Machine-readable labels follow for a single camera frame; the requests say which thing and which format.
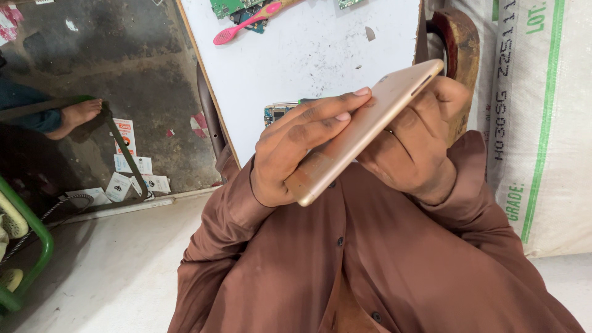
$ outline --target hand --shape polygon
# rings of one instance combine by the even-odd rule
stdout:
[[[459,82],[435,77],[357,160],[386,185],[426,204],[441,204],[456,182],[456,169],[446,157],[447,121],[468,98]]]
[[[304,103],[268,126],[255,145],[251,187],[260,204],[268,207],[293,203],[284,181],[309,149],[339,134],[351,120],[350,112],[364,105],[370,88],[339,97]]]

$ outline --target small card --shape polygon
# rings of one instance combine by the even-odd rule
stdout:
[[[107,191],[105,191],[107,197],[114,202],[121,202],[126,198],[127,190],[130,189],[130,179],[122,174],[113,172]]]
[[[166,176],[155,176],[155,175],[142,175],[144,183],[149,191],[152,192],[164,192],[168,194],[170,192],[169,181]],[[131,185],[136,189],[138,194],[141,194],[140,184],[136,181],[135,177],[130,178]]]
[[[138,156],[132,156],[131,158],[134,159],[141,174],[152,175],[152,158]],[[113,159],[115,160],[115,171],[131,173],[131,168],[127,164],[126,158],[123,157],[123,155],[115,154],[113,155]]]
[[[94,201],[92,202],[91,207],[111,203],[111,200],[109,200],[109,198],[105,194],[105,191],[103,191],[103,189],[101,187],[89,188],[88,190],[66,192],[66,195],[69,197],[75,196],[77,194],[88,194],[89,196],[93,197]],[[74,206],[76,206],[78,208],[86,207],[86,200],[84,200],[84,199],[83,200],[73,200],[72,203],[74,204]]]
[[[131,120],[126,119],[117,119],[113,118],[115,125],[119,129],[119,133],[121,133],[121,137],[123,138],[123,142],[126,143],[127,149],[130,151],[132,156],[136,156],[136,138],[134,137],[134,123]],[[123,154],[121,148],[115,141],[115,151],[118,154]]]

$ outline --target bare foot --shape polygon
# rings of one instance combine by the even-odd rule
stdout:
[[[59,140],[87,121],[92,120],[101,112],[102,99],[84,101],[62,109],[62,125],[55,131],[45,135],[51,140]]]

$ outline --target gold smartphone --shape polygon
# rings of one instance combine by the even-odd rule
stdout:
[[[383,76],[372,87],[372,98],[352,113],[348,126],[333,140],[311,149],[285,180],[300,206],[319,197],[443,67],[435,59]]]

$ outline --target person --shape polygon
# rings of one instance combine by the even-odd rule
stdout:
[[[0,112],[48,100],[50,97],[46,94],[0,76]],[[46,110],[14,118],[8,123],[43,133],[51,140],[59,140],[74,128],[94,119],[101,112],[101,107],[102,99],[99,98],[71,105],[61,110]]]
[[[437,77],[308,207],[284,185],[369,88],[300,105],[229,157],[178,269],[177,332],[583,332],[545,289],[485,183],[467,102]]]

